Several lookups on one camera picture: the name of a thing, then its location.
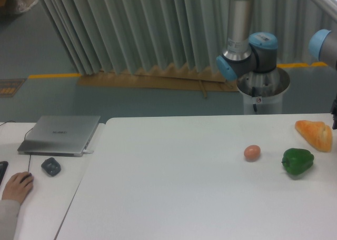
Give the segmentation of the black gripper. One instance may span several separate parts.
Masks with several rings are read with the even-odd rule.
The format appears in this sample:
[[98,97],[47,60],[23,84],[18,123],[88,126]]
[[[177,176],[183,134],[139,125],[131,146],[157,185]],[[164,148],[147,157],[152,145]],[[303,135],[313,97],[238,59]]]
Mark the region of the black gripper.
[[331,106],[331,115],[333,117],[332,129],[337,129],[337,96],[335,97],[332,106]]

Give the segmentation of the grey sleeved forearm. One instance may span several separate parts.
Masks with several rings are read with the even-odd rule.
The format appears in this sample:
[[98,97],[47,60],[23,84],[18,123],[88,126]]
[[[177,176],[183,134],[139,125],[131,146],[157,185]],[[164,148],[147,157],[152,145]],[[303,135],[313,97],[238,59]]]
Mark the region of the grey sleeved forearm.
[[14,200],[1,200],[1,239],[14,239],[20,203]]

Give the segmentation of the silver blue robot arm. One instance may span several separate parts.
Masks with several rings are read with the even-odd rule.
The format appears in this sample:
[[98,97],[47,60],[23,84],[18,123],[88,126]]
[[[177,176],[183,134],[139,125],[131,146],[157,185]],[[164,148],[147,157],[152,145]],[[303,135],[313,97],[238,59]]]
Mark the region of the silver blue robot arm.
[[[336,0],[312,0],[326,12],[336,12]],[[277,38],[270,33],[249,35],[254,0],[229,0],[227,45],[216,58],[217,67],[228,81],[235,81],[246,98],[245,114],[281,113],[282,94],[290,77],[276,66]],[[309,41],[309,52],[336,70],[336,31],[321,29]]]

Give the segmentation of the person's hand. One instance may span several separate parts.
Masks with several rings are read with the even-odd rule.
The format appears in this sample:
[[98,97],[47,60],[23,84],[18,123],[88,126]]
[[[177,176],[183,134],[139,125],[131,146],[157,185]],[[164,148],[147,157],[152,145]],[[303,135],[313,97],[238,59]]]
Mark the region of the person's hand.
[[5,185],[2,194],[2,200],[14,200],[18,201],[22,205],[34,186],[33,184],[34,178],[33,178],[33,181],[30,184],[28,184],[26,187],[21,187],[20,185],[21,179],[28,174],[29,172],[21,172],[14,174]]

